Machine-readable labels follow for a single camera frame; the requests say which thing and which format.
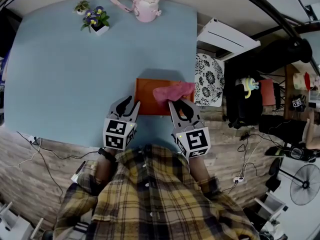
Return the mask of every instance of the light blue table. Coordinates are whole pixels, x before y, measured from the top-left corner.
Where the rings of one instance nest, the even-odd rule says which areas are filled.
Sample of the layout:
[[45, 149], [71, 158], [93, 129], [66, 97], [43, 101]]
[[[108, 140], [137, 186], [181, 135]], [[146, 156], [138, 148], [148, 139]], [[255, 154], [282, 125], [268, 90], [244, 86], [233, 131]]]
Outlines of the light blue table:
[[[109, 0], [110, 29], [80, 31], [79, 0], [24, 17], [11, 50], [5, 84], [5, 125], [12, 131], [81, 146], [101, 147], [111, 103], [134, 95], [136, 78], [194, 81], [197, 12], [161, 0], [162, 15], [139, 22]], [[131, 146], [171, 142], [169, 116], [139, 116]]]

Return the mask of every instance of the electric fan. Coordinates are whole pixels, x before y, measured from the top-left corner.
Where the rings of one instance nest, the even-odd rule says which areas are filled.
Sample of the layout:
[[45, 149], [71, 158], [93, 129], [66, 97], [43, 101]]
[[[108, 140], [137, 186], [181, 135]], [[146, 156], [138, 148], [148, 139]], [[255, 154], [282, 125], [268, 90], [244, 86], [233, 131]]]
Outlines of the electric fan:
[[320, 189], [320, 169], [314, 164], [302, 166], [293, 176], [280, 169], [280, 159], [277, 158], [270, 166], [269, 174], [275, 175], [282, 172], [292, 178], [290, 186], [291, 200], [298, 206], [310, 203]]

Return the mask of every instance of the black and white patterned cushion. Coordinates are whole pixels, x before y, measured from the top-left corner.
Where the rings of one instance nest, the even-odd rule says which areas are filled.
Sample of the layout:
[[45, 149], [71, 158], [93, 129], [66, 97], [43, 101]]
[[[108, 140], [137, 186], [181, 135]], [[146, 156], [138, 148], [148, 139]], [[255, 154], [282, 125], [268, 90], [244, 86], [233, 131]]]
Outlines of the black and white patterned cushion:
[[196, 54], [194, 103], [220, 107], [225, 87], [225, 63], [203, 53]]

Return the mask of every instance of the power outlet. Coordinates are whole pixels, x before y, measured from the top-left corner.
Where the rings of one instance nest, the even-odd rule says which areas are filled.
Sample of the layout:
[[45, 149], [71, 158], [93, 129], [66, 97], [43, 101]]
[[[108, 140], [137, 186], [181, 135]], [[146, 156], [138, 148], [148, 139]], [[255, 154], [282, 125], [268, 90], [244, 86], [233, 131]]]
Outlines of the power outlet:
[[240, 183], [240, 182], [243, 182], [244, 181], [244, 177], [234, 177], [233, 178], [233, 182], [235, 183], [235, 182], [238, 182], [238, 183]]
[[35, 144], [38, 138], [30, 135], [27, 139], [31, 144]]

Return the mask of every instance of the hand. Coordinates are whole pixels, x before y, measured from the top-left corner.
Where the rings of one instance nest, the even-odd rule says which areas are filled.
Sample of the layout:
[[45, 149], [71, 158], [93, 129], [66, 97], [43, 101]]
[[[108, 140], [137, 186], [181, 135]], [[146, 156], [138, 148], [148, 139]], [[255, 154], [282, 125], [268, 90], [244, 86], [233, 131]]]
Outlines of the hand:
[[312, 109], [309, 110], [309, 119], [310, 124], [313, 124], [315, 122], [315, 111]]

